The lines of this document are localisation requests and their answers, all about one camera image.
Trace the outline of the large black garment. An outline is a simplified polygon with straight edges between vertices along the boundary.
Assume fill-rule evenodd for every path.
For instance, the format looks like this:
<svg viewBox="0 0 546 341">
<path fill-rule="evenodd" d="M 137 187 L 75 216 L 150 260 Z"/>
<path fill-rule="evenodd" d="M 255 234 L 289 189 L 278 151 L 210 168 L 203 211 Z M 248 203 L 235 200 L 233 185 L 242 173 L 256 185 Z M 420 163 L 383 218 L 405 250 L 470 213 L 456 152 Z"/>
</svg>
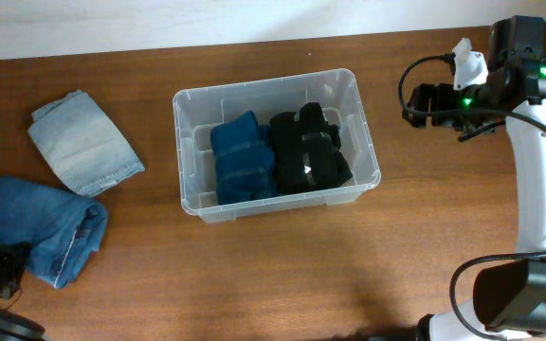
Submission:
<svg viewBox="0 0 546 341">
<path fill-rule="evenodd" d="M 330 126 L 318 102 L 269 120 L 276 154 L 275 181 L 282 194 L 332 188 L 338 165 Z"/>
</svg>

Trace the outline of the dark teal garment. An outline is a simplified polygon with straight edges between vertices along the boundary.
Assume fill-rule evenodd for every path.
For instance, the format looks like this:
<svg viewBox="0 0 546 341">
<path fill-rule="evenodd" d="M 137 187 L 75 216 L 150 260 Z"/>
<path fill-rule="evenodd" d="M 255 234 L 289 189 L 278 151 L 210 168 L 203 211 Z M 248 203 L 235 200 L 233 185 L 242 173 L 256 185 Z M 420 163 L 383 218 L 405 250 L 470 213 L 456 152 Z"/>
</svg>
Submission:
<svg viewBox="0 0 546 341">
<path fill-rule="evenodd" d="M 270 126 L 260 125 L 253 111 L 218 125 L 210 132 L 216 196 L 220 206 L 277 196 L 276 155 Z"/>
</svg>

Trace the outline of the light blue jeans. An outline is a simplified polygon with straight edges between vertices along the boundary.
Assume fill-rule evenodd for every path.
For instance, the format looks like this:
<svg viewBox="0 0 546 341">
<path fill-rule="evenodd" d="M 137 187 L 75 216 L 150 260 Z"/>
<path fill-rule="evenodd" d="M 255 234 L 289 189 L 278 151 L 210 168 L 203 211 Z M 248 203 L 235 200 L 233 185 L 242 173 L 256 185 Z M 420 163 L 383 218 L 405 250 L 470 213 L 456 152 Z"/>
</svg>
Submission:
<svg viewBox="0 0 546 341">
<path fill-rule="evenodd" d="M 95 197 L 145 167 L 99 105 L 77 90 L 35 110 L 27 132 L 61 182 Z"/>
</svg>

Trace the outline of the medium blue jeans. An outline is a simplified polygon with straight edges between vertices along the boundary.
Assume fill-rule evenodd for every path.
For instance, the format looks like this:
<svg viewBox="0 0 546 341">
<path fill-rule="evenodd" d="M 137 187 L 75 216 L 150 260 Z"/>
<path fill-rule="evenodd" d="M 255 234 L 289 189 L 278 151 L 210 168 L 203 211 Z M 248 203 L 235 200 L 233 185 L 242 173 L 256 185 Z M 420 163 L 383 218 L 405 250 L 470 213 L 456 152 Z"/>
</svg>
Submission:
<svg viewBox="0 0 546 341">
<path fill-rule="evenodd" d="M 26 269 L 56 289 L 75 281 L 100 249 L 105 206 L 89 197 L 0 177 L 0 244 L 28 243 Z"/>
</svg>

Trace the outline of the small black garment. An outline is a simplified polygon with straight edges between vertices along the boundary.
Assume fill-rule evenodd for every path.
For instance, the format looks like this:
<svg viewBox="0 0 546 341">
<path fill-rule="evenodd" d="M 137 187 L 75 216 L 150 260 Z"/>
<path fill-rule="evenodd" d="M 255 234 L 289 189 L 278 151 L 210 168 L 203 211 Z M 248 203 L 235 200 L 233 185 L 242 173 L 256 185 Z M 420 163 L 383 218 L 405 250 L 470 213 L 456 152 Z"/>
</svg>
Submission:
<svg viewBox="0 0 546 341">
<path fill-rule="evenodd" d="M 352 177 L 352 171 L 340 151 L 341 139 L 339 127 L 336 124 L 329 125 L 329 135 L 331 139 L 331 151 L 326 156 L 329 163 L 329 170 L 324 177 L 325 188 L 338 188 L 349 181 Z"/>
</svg>

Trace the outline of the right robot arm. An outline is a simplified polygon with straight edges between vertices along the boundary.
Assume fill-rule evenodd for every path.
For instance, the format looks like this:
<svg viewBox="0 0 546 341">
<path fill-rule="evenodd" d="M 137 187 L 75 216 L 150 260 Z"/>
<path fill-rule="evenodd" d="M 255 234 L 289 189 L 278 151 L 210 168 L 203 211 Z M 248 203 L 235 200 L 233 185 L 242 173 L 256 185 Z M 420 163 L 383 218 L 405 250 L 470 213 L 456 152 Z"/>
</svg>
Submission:
<svg viewBox="0 0 546 341">
<path fill-rule="evenodd" d="M 474 259 L 473 296 L 417 324 L 417 340 L 525 340 L 546 337 L 545 21 L 513 16 L 490 28 L 486 54 L 468 40 L 441 56 L 454 81 L 424 83 L 401 99 L 411 126 L 448 127 L 461 141 L 504 127 L 512 144 L 519 235 L 512 253 Z"/>
</svg>

